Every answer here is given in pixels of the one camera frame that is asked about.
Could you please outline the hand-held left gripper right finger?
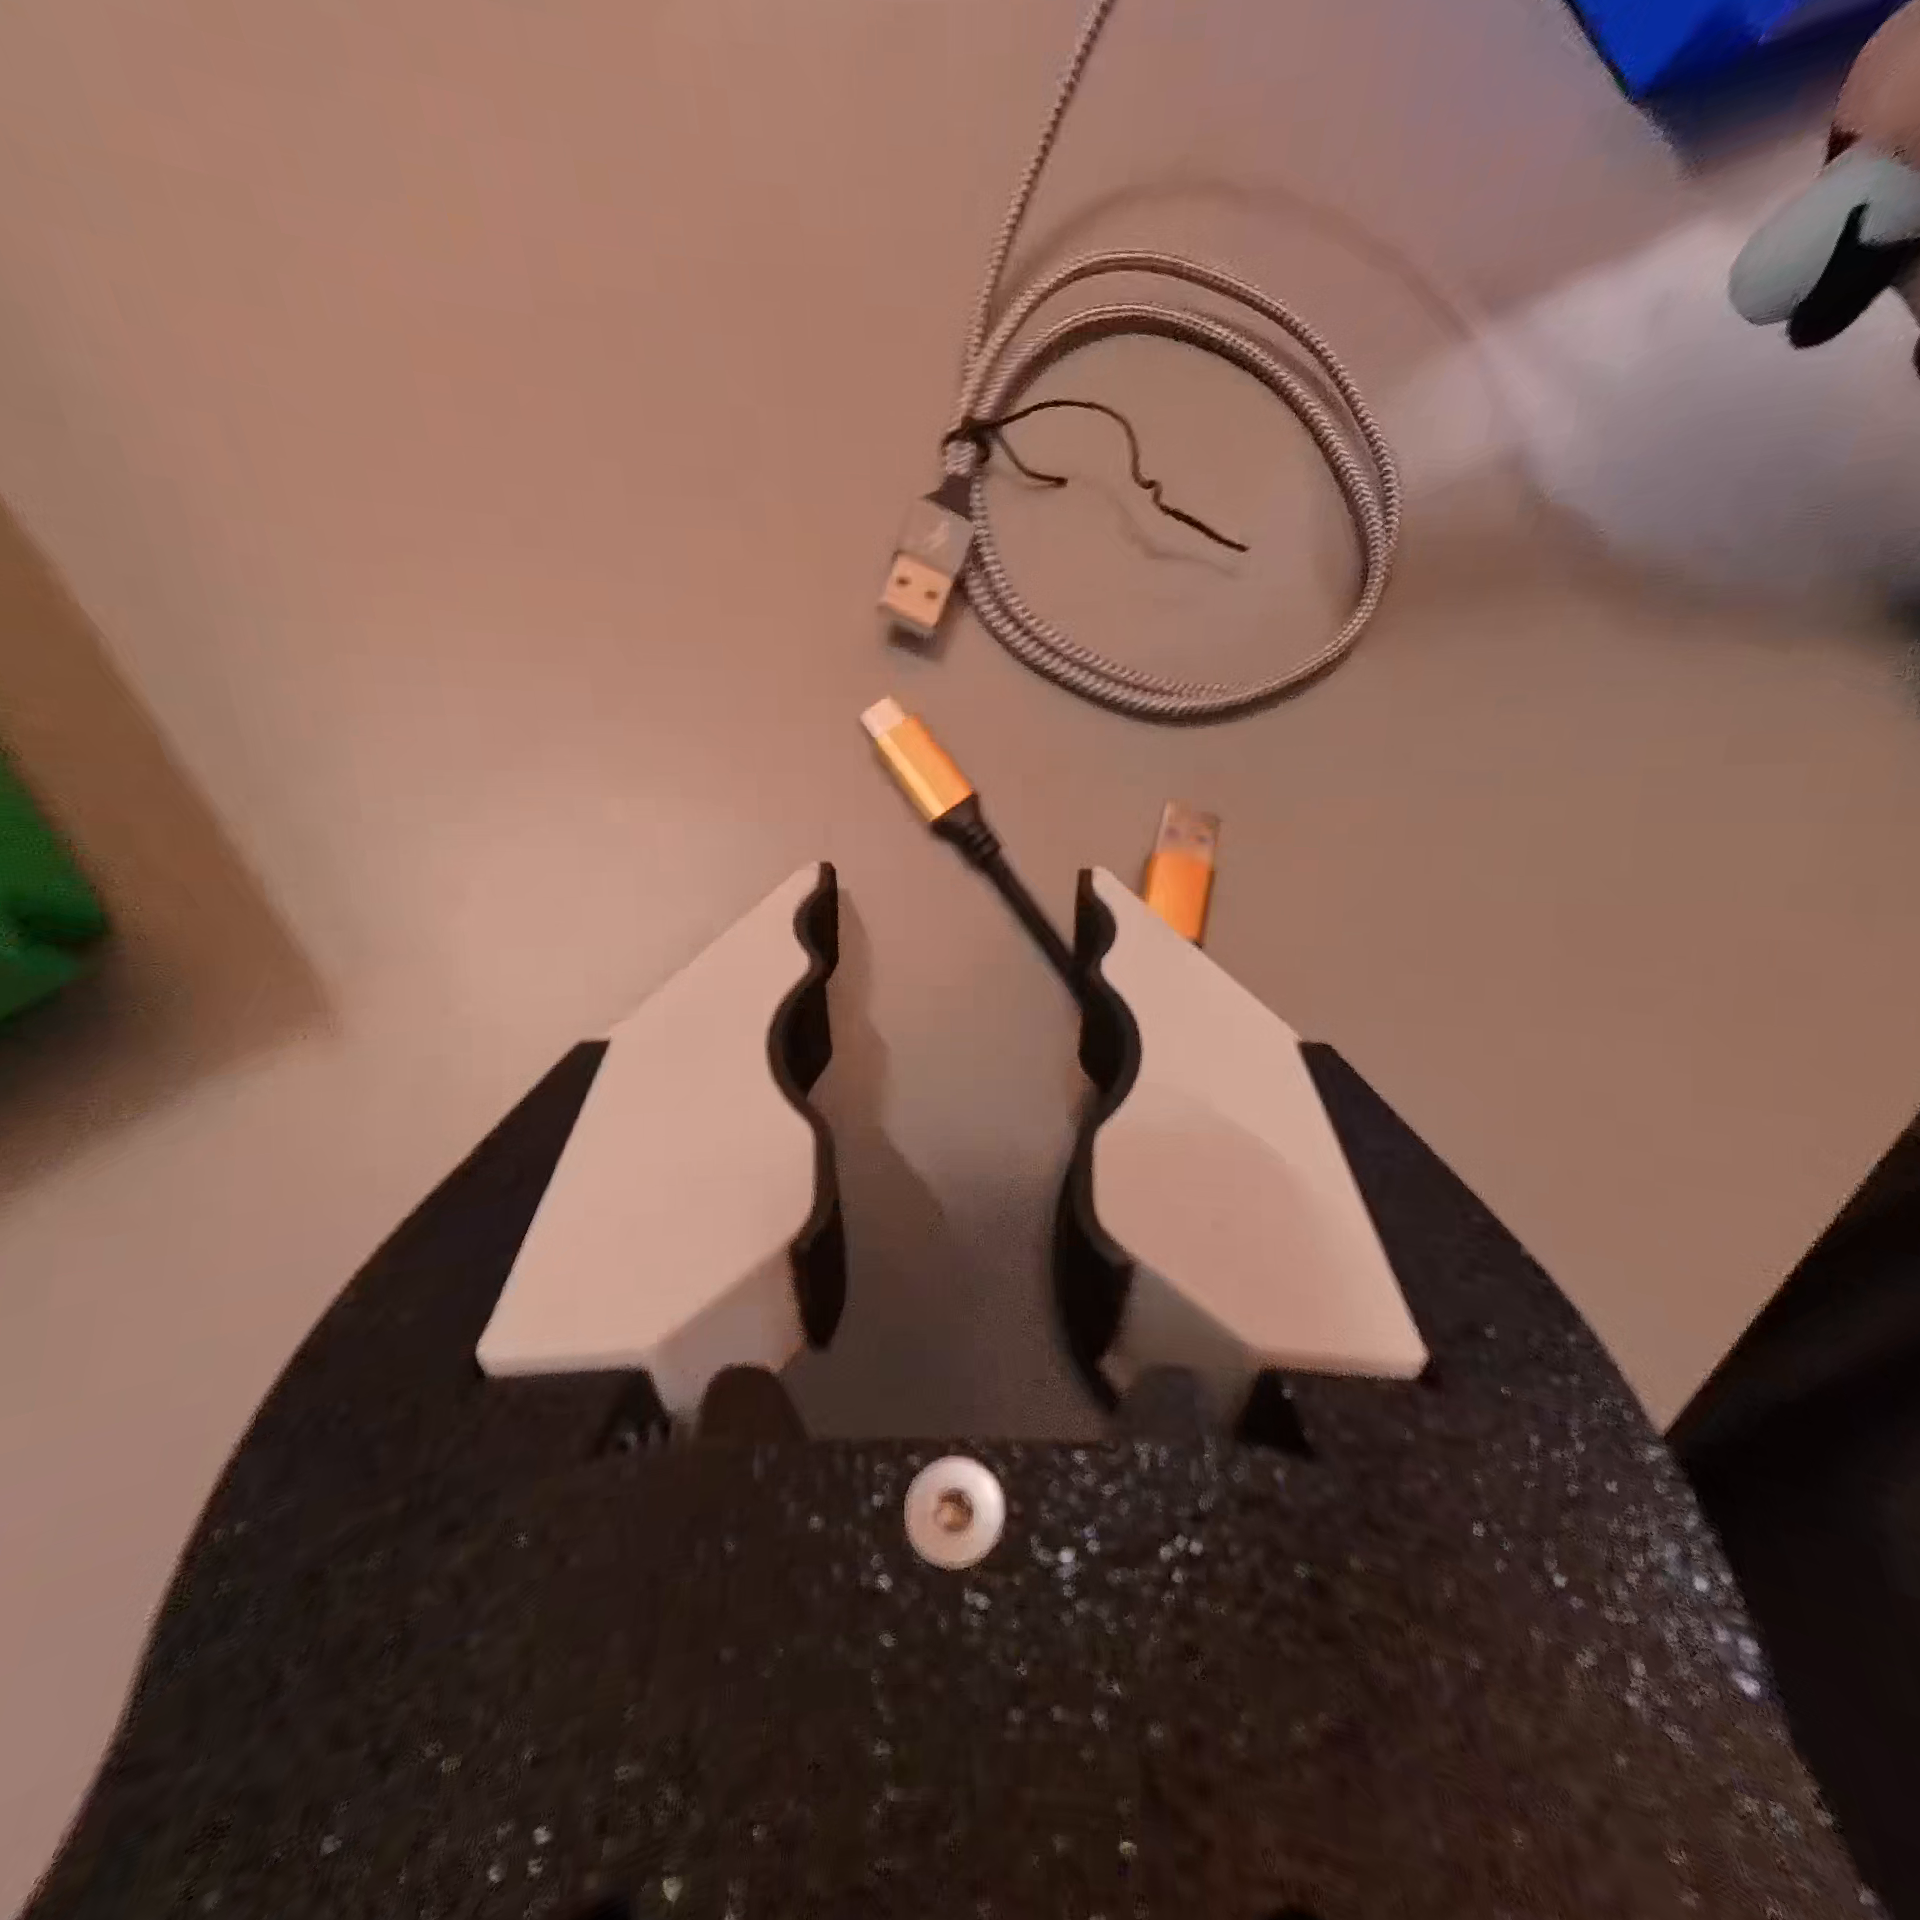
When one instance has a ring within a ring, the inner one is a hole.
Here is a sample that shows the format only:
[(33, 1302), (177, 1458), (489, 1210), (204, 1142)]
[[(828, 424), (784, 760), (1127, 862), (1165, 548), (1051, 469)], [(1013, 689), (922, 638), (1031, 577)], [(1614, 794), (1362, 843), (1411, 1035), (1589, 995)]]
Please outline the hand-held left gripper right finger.
[(1107, 867), (1073, 911), (1088, 1106), (1054, 1216), (1068, 1358), (1117, 1410), (1184, 1373), (1240, 1427), (1264, 1380), (1414, 1382), (1429, 1337), (1297, 1028)]

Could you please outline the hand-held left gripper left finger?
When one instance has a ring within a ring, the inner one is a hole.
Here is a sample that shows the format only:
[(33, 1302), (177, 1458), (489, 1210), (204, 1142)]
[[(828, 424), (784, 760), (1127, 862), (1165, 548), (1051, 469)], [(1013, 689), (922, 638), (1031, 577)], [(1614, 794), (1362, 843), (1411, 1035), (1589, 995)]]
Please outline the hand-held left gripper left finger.
[(478, 1336), (487, 1380), (642, 1375), (674, 1419), (732, 1369), (828, 1351), (847, 1313), (835, 864), (780, 879), (606, 1029)]

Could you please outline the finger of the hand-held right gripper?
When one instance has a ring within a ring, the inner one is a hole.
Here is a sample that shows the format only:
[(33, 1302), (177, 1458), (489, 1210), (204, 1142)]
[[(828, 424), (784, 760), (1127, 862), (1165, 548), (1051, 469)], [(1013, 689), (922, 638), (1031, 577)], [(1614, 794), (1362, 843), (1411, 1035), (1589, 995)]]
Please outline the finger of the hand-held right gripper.
[(1702, 588), (1881, 593), (1881, 308), (1794, 348), (1727, 296), (1734, 223), (1681, 223), (1498, 313), (1389, 403), (1407, 489), (1516, 473)]

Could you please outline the blue plastic bin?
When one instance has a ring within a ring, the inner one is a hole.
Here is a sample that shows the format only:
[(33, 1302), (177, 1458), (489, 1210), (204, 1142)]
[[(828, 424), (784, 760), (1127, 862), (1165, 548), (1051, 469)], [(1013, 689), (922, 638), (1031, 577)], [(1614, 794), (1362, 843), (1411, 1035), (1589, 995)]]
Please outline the blue plastic bin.
[(1564, 1), (1636, 105), (1734, 83), (1835, 44), (1859, 46), (1899, 1)]

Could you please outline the green plastic bin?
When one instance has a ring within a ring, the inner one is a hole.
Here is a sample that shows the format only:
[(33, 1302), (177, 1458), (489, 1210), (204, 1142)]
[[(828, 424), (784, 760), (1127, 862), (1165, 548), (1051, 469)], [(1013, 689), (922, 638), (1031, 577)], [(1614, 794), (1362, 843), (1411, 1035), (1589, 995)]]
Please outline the green plastic bin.
[(2, 751), (2, 1025), (99, 970), (112, 919), (69, 836)]

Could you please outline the grey desk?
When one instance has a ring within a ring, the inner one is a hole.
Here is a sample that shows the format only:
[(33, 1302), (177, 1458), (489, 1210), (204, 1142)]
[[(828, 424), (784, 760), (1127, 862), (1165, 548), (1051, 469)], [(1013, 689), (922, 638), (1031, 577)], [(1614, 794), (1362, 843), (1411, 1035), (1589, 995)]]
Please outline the grey desk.
[[(1506, 469), (1326, 684), (1163, 731), (876, 586), (1079, 3), (4, 3), (6, 737), (126, 1011), (4, 1079), (4, 1913), (334, 1292), (567, 1044), (809, 858), (837, 1432), (1086, 1427), (1070, 1002), (860, 737), (1063, 911), (1167, 798), (1212, 950), (1492, 1204), (1667, 1421), (1917, 1111), (1917, 700), (1876, 595), (1705, 588)], [(1818, 157), (1692, 162), (1564, 3), (1120, 3), (1014, 271), (1145, 243), (1390, 401)]]

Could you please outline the black twist tie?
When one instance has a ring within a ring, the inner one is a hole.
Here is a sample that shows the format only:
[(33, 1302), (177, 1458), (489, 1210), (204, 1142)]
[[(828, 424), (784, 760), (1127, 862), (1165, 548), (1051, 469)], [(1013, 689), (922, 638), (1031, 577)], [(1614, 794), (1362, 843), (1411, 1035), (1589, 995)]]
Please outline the black twist tie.
[(1001, 457), (1020, 476), (1027, 486), (1063, 491), (1073, 483), (1073, 473), (1035, 466), (1020, 453), (1018, 445), (1013, 444), (1011, 433), (1013, 428), (1025, 421), (1067, 414), (1105, 419), (1117, 428), (1124, 450), (1127, 478), (1130, 486), (1147, 497), (1159, 515), (1236, 558), (1244, 558), (1253, 551), (1246, 539), (1236, 539), (1233, 533), (1216, 527), (1208, 519), (1188, 511), (1169, 497), (1163, 479), (1157, 478), (1145, 462), (1141, 433), (1134, 419), (1107, 400), (1051, 396), (996, 414), (969, 412), (962, 415), (959, 426), (945, 433), (942, 447), (947, 452), (959, 447), (974, 452), (981, 468), (988, 468), (996, 457)]

